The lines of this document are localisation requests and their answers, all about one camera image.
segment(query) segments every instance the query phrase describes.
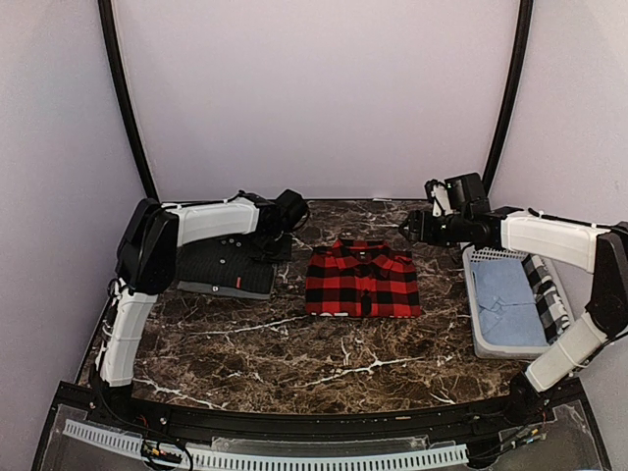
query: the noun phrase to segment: blue folded shirt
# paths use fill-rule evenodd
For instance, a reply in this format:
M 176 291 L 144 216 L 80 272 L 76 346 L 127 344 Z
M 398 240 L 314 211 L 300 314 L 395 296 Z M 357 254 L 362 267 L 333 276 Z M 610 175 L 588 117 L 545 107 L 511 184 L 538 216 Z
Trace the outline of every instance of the blue folded shirt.
M 506 346 L 548 344 L 528 278 L 519 260 L 471 262 L 485 341 Z

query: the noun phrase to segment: red plaid shirt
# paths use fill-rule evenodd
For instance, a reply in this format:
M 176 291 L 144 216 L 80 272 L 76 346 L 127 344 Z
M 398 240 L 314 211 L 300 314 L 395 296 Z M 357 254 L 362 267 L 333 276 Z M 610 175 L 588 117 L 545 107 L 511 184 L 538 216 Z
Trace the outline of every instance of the red plaid shirt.
M 412 253 L 391 250 L 383 241 L 339 239 L 331 248 L 315 248 L 305 309 L 323 316 L 420 316 Z

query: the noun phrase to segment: robotic arm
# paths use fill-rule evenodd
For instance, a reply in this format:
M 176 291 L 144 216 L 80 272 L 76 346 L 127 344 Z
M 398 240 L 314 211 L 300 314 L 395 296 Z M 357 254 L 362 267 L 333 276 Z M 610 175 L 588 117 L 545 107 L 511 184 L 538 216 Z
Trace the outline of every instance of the robotic arm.
M 115 309 L 105 318 L 105 340 L 96 372 L 108 388 L 129 386 L 144 324 L 159 293 L 176 273 L 177 249 L 187 243 L 228 235 L 248 235 L 264 252 L 307 214 L 307 204 L 286 190 L 269 201 L 253 193 L 213 202 L 139 202 L 118 247 L 118 279 L 110 286 Z
M 600 226 L 532 210 L 491 210 L 478 174 L 426 183 L 432 211 L 412 211 L 399 227 L 410 241 L 473 243 L 535 253 L 594 275 L 584 313 L 510 384 L 506 418 L 522 422 L 533 404 L 628 326 L 628 223 Z

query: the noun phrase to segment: plastic bin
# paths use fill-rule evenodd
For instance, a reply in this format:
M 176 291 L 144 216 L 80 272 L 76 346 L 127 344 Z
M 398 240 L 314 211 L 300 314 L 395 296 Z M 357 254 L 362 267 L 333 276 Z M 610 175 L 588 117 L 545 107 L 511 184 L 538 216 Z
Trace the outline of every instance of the plastic bin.
M 484 337 L 482 337 L 482 330 L 480 329 L 480 308 L 478 306 L 478 299 L 475 291 L 475 278 L 473 271 L 471 270 L 471 262 L 481 262 L 483 260 L 499 260 L 500 258 L 515 258 L 519 261 L 523 261 L 528 256 L 524 252 L 513 252 L 511 250 L 494 250 L 492 248 L 483 248 L 475 250 L 475 247 L 469 247 L 464 250 L 462 254 L 462 263 L 464 266 L 464 278 L 467 284 L 467 292 L 469 294 L 469 307 L 471 309 L 471 326 L 473 329 L 473 343 L 475 348 L 475 354 L 480 358 L 513 358 L 522 360 L 532 360 L 542 355 L 549 346 L 509 346 L 509 345 L 493 345 L 488 343 Z M 558 277 L 551 260 L 545 257 L 541 257 L 546 267 L 548 267 L 549 274 L 553 278 L 553 282 L 556 285 L 556 290 L 562 303 L 567 311 L 567 316 L 571 324 L 574 322 L 573 313 L 571 312 L 571 306 L 567 300 L 564 288 Z

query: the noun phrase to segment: brown marble surface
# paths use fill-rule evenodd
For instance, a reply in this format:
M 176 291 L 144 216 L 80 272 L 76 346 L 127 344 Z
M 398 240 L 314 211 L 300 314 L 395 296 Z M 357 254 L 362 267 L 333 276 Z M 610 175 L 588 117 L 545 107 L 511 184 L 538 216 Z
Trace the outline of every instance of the brown marble surface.
M 311 219 L 295 235 L 292 261 L 279 267 L 270 301 L 167 290 L 146 323 L 133 394 L 197 407 L 313 414 L 403 410 L 507 393 L 523 365 L 474 355 L 457 249 L 412 248 L 424 310 L 418 319 L 304 313 L 312 247 L 342 236 L 408 249 L 397 225 L 425 204 L 310 202 Z

